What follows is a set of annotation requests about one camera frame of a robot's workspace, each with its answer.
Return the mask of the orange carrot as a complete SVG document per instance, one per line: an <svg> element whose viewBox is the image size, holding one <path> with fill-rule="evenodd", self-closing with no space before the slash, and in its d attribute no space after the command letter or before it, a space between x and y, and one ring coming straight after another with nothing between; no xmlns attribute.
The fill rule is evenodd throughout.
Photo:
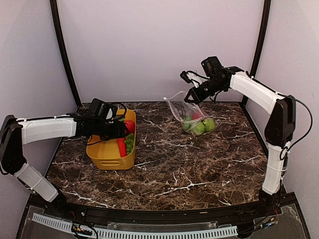
<svg viewBox="0 0 319 239"><path fill-rule="evenodd" d="M117 145L120 153L120 157L126 157L127 156L127 150L126 150L126 143L125 138L118 138L117 139Z"/></svg>

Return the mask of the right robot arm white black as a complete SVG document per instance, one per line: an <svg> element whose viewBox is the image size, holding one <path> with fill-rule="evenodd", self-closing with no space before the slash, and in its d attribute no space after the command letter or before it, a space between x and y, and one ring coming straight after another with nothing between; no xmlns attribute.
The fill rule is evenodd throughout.
<svg viewBox="0 0 319 239"><path fill-rule="evenodd" d="M208 97L232 89L257 103L270 116L264 130L268 145L266 174L259 200L254 206L257 215L265 216L280 203L288 154L295 145L292 140L299 100L269 88L236 66L223 67L216 56L208 57L201 65L206 74L204 77L193 71L180 74L184 81L194 85L188 91L185 102L199 104Z"/></svg>

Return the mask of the yellow plastic basket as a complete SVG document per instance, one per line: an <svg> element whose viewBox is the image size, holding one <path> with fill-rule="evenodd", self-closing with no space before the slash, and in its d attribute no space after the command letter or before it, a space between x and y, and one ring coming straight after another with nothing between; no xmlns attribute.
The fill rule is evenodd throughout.
<svg viewBox="0 0 319 239"><path fill-rule="evenodd" d="M125 120L132 120L136 123L136 114L132 110L118 110L117 115L125 114ZM135 144L131 154L121 158L117 139L102 141L102 139L93 135L86 148L87 155L92 162L100 170L127 170L133 167L136 157L136 129L135 129Z"/></svg>

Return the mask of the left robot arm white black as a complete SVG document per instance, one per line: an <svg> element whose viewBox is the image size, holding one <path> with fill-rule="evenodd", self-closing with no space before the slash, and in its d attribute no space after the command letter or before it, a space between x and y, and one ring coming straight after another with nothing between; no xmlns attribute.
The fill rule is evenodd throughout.
<svg viewBox="0 0 319 239"><path fill-rule="evenodd" d="M117 114L118 103L107 103L94 98L83 113L59 116L18 119L5 117L0 129L0 172L12 175L29 190L34 191L59 217L70 213L70 205L63 201L64 195L41 173L29 164L23 155L23 146L32 142L82 136L99 136L102 141L122 138L128 134L125 113Z"/></svg>

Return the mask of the green grapes bunch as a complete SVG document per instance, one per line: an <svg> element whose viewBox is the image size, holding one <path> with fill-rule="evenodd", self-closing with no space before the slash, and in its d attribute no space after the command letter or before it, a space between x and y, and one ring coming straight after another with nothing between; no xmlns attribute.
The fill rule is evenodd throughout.
<svg viewBox="0 0 319 239"><path fill-rule="evenodd" d="M124 141L126 145L126 153L127 155L131 154L133 149L134 149L134 144L135 144L135 135L133 133L130 133L125 137Z"/></svg>

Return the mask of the green cucumber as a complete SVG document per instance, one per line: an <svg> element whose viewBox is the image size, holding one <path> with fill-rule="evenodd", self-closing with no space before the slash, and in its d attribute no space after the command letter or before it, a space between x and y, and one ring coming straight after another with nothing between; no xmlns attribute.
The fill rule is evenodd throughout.
<svg viewBox="0 0 319 239"><path fill-rule="evenodd" d="M193 129L194 123L192 122L192 118L190 116L187 116L184 119L182 122L182 127L186 132L190 132Z"/></svg>

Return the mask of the red tomato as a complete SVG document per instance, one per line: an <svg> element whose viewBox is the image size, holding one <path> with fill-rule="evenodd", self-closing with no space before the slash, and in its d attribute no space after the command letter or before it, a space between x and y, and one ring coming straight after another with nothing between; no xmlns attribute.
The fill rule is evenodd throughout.
<svg viewBox="0 0 319 239"><path fill-rule="evenodd" d="M200 114L200 113L194 113L194 114L192 115L192 119L193 119L193 120L199 119L199 118L201 118L201 117L202 117L202 114Z"/></svg>

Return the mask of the clear zip top bag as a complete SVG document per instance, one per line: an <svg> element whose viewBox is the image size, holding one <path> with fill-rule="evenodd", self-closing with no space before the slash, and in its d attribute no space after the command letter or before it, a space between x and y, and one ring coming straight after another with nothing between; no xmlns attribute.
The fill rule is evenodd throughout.
<svg viewBox="0 0 319 239"><path fill-rule="evenodd" d="M174 96L164 97L174 118L180 122L183 130L189 134L200 136L216 130L217 123L214 118L200 109L194 103L186 103L187 93L180 91Z"/></svg>

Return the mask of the red apple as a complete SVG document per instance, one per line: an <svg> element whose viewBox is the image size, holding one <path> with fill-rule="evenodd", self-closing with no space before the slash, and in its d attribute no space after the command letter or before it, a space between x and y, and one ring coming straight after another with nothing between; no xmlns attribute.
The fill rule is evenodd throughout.
<svg viewBox="0 0 319 239"><path fill-rule="evenodd" d="M132 120L125 120L125 132L126 134L135 133L136 125L135 122Z"/></svg>

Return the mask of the green cabbage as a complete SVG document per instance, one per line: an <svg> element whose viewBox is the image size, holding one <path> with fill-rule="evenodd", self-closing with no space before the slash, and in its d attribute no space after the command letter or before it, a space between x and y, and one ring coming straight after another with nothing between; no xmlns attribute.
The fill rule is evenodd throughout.
<svg viewBox="0 0 319 239"><path fill-rule="evenodd" d="M205 131L215 130L215 121L212 118L205 118L203 121Z"/></svg>
<svg viewBox="0 0 319 239"><path fill-rule="evenodd" d="M192 130L195 135L202 135L205 132L205 125L203 122L199 122Z"/></svg>

